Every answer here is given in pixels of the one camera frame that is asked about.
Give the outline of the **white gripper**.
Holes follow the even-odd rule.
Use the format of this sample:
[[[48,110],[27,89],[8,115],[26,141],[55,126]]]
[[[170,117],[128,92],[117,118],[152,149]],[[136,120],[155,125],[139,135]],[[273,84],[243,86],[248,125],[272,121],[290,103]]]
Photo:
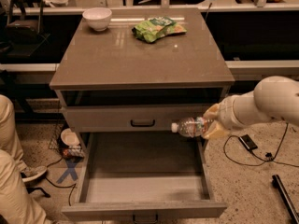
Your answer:
[[[211,106],[203,115],[205,119],[213,121],[202,137],[211,140],[223,138],[230,134],[229,130],[241,130],[246,127],[237,115],[236,110],[244,103],[242,95],[233,95],[224,98],[219,104]]]

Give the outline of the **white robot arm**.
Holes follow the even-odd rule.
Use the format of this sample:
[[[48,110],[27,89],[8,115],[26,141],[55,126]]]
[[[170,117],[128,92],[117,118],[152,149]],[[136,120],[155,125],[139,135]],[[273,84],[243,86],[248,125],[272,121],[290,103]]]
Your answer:
[[[216,139],[259,123],[285,121],[299,126],[299,82],[287,77],[267,77],[253,91],[232,95],[204,114],[212,124],[203,134]]]

